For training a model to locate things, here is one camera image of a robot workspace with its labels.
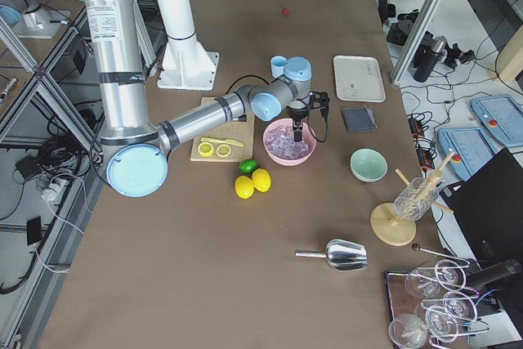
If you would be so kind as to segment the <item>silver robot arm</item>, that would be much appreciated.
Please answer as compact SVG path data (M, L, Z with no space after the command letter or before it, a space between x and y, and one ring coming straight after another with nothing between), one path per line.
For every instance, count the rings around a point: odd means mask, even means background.
M180 144L250 112L272 120L310 92L311 64L295 56L268 85L239 87L175 119L152 124L136 31L136 0L82 1L105 110L101 135L105 173L121 195L155 192L167 177L168 154ZM168 36L162 86L211 89L217 56L198 42L189 0L158 0L158 4Z

